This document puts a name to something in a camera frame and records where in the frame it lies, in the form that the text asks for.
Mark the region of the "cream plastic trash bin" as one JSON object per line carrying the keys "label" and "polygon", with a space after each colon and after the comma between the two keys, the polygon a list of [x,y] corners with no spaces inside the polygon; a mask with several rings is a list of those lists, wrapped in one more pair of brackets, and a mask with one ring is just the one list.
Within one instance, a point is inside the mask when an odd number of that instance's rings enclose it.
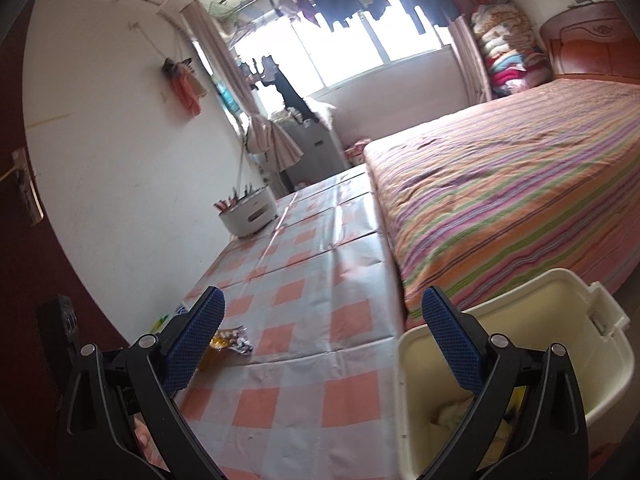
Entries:
{"label": "cream plastic trash bin", "polygon": [[634,374],[623,308],[601,284],[554,269],[462,312],[489,336],[481,394],[459,386],[424,320],[399,339],[401,477],[587,478],[588,429]]}

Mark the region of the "green white snack package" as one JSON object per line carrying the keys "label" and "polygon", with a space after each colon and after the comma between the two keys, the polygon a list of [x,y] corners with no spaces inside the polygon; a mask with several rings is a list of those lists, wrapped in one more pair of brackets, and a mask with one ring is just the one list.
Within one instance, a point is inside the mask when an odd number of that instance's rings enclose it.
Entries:
{"label": "green white snack package", "polygon": [[167,313],[159,318],[150,329],[151,334],[159,334],[163,331],[163,329],[172,321],[173,318],[178,318],[178,316],[186,314],[186,309],[181,307],[175,312]]}

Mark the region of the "yellow snack wrapper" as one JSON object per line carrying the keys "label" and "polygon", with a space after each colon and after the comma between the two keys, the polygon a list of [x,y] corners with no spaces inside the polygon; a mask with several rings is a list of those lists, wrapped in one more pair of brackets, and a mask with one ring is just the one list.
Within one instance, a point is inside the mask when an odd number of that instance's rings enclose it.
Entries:
{"label": "yellow snack wrapper", "polygon": [[209,368],[220,365],[232,356],[249,356],[254,346],[247,336],[244,326],[235,328],[221,328],[214,333],[205,352],[198,363],[198,371],[204,372]]}

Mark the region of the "checkered pink tablecloth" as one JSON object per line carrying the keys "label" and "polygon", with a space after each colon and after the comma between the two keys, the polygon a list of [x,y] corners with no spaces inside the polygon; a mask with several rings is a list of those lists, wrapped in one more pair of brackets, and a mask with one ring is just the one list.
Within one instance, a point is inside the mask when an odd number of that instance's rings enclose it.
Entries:
{"label": "checkered pink tablecloth", "polygon": [[278,218],[234,240],[184,298],[209,286],[223,353],[176,402],[231,479],[395,479],[394,367],[404,330],[395,263],[365,166],[282,198]]}

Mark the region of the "white round storage container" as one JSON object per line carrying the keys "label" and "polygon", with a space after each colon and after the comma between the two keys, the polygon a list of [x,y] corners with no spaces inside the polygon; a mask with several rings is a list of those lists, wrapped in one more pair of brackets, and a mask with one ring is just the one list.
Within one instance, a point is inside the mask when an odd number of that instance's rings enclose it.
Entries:
{"label": "white round storage container", "polygon": [[278,216],[277,203],[268,186],[242,197],[218,200],[214,207],[222,224],[237,238],[254,235]]}

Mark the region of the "striped bed cover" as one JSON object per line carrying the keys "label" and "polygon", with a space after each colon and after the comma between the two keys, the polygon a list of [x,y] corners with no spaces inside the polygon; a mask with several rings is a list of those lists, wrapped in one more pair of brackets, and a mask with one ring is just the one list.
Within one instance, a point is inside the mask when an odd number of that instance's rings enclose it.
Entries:
{"label": "striped bed cover", "polygon": [[563,268],[619,289],[639,264],[639,89],[558,79],[363,153],[408,327],[424,290],[460,309]]}

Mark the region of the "left pink curtain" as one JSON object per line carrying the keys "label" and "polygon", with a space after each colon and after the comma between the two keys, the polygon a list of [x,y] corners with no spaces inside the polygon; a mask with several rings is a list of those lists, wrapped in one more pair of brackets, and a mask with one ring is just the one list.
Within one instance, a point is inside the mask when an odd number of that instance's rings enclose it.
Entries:
{"label": "left pink curtain", "polygon": [[250,85],[232,58],[213,18],[198,0],[189,3],[181,13],[214,72],[224,81],[235,102],[248,118],[246,150],[250,154],[264,154],[266,165],[272,172],[282,172],[295,166],[302,159],[303,151],[280,125],[260,112],[250,92]]}

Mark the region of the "pink curtain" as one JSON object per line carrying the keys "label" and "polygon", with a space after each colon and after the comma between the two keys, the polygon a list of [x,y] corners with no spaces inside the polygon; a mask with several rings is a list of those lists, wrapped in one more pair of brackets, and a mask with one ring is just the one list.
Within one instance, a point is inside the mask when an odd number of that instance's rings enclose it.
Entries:
{"label": "pink curtain", "polygon": [[461,14],[449,22],[448,32],[452,39],[452,50],[457,59],[466,94],[471,105],[490,102],[492,92],[485,67],[476,40],[465,16]]}
{"label": "pink curtain", "polygon": [[250,154],[264,154],[266,165],[272,172],[282,172],[295,166],[302,159],[303,151],[280,125],[260,112],[250,92],[250,85],[232,58],[213,18],[198,0],[189,3],[181,13],[214,72],[224,81],[235,102],[248,118],[246,150]]}

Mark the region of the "grey cabinet by window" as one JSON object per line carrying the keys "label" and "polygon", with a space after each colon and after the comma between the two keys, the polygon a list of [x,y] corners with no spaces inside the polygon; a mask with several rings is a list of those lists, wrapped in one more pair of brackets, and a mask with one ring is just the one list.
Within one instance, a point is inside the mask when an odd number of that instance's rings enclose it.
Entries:
{"label": "grey cabinet by window", "polygon": [[302,158],[281,174],[289,191],[326,180],[350,168],[337,134],[322,122],[306,120],[299,124],[290,118],[281,120],[279,125],[303,152]]}

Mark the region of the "right pink curtain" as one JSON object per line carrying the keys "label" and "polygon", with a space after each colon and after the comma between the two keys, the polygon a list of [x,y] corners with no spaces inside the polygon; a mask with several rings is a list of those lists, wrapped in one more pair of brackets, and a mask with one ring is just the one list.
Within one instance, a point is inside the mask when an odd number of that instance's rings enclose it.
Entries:
{"label": "right pink curtain", "polygon": [[457,59],[466,94],[471,105],[490,102],[492,92],[485,67],[476,40],[465,16],[461,14],[449,22],[448,32],[452,39],[452,50]]}

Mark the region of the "stack of folded blankets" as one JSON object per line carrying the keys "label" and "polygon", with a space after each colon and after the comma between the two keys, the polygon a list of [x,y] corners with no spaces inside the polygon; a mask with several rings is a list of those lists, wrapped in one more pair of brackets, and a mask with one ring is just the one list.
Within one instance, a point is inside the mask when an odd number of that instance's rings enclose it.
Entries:
{"label": "stack of folded blankets", "polygon": [[471,25],[495,98],[512,96],[552,79],[548,55],[532,23],[512,0],[478,0]]}

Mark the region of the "wooden red headboard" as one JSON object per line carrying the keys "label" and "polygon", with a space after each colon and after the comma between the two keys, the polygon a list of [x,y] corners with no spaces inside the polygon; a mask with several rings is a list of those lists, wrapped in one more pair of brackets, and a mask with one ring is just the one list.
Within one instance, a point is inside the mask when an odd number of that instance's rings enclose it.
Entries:
{"label": "wooden red headboard", "polygon": [[639,83],[639,39],[615,2],[575,6],[539,33],[556,78]]}

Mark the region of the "orange cloth on wall hook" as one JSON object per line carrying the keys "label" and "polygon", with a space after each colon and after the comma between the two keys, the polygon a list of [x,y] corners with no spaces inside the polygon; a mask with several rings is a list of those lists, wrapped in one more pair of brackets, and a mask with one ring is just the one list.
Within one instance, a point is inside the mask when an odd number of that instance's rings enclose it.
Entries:
{"label": "orange cloth on wall hook", "polygon": [[191,63],[192,58],[180,62],[165,58],[162,73],[183,108],[190,116],[196,117],[202,112],[201,99],[207,96],[207,90],[196,78]]}

